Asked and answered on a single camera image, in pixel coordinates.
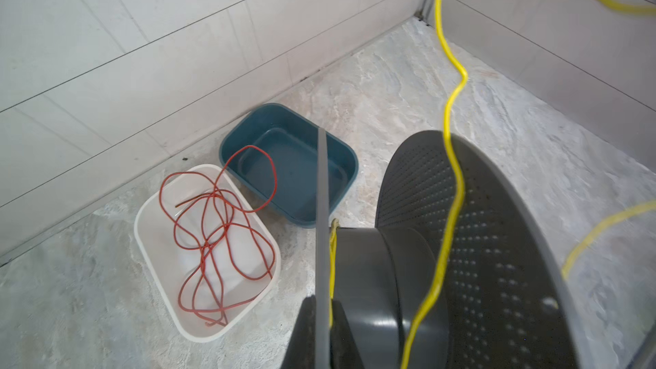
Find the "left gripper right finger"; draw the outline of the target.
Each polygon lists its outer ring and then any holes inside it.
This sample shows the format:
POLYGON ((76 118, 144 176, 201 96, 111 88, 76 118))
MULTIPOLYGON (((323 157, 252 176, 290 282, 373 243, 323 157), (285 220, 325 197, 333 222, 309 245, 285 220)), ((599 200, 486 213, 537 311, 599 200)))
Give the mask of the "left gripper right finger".
POLYGON ((363 368, 363 362, 348 321, 342 312, 333 313, 331 326, 331 368, 363 368))

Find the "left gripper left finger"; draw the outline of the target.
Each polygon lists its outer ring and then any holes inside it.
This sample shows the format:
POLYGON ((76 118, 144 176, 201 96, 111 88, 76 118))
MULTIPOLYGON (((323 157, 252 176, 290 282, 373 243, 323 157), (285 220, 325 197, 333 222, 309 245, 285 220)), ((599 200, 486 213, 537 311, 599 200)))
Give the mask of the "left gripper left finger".
POLYGON ((306 297, 299 309, 281 369, 314 369, 315 315, 315 296, 306 297))

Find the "dark grey cable spool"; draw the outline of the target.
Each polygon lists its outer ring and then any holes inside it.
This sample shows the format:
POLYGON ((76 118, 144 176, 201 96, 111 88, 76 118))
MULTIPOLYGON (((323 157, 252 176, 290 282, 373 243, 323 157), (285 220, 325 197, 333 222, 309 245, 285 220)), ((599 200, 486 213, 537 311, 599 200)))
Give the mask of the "dark grey cable spool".
MULTIPOLYGON (((466 183, 445 281, 413 368, 591 368, 583 325, 543 234, 501 171, 454 138, 466 183)), ((337 230, 335 312, 363 368, 397 368, 429 290, 455 182, 439 131, 405 140, 371 228, 337 230)))

